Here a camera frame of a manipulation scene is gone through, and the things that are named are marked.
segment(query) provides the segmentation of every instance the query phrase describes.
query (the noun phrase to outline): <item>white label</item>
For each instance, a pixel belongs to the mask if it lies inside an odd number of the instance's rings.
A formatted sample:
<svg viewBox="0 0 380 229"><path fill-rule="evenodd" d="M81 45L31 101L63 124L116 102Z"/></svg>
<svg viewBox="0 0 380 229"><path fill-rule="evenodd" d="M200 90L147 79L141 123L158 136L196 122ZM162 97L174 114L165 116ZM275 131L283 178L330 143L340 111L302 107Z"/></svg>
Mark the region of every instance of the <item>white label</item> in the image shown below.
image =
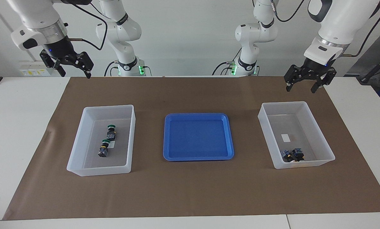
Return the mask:
<svg viewBox="0 0 380 229"><path fill-rule="evenodd" d="M290 138L288 134L282 135L282 138L283 138L283 142L290 142Z"/></svg>
<svg viewBox="0 0 380 229"><path fill-rule="evenodd" d="M110 142L110 144L108 145L108 149L113 149L114 145L115 141Z"/></svg>

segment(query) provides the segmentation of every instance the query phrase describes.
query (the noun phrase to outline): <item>blue plastic tray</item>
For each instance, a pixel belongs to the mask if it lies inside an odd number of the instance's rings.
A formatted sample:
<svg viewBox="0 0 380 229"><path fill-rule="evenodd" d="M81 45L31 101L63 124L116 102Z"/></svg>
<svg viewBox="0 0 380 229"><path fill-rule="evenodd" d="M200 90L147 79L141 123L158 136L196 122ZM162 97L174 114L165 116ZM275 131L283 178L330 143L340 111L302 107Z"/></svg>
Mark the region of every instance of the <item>blue plastic tray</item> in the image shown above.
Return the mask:
<svg viewBox="0 0 380 229"><path fill-rule="evenodd" d="M234 157L228 117L223 113L169 114L163 156L168 161L218 161Z"/></svg>

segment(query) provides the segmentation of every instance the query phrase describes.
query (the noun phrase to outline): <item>brown table covering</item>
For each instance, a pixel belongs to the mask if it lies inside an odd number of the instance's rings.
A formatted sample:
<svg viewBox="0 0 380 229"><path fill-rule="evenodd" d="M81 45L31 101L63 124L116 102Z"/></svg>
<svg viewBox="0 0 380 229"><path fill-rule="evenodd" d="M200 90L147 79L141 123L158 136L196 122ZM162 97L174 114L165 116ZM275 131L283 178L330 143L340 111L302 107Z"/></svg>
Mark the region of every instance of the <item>brown table covering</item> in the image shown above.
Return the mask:
<svg viewBox="0 0 380 229"><path fill-rule="evenodd" d="M312 94L312 84L287 93L282 77L71 78L3 219L380 212L379 183L326 91ZM257 114L262 103L280 101L308 103L335 161L273 167ZM132 172L67 171L84 107L123 104L135 107ZM234 158L166 161L170 113L225 113Z"/></svg>

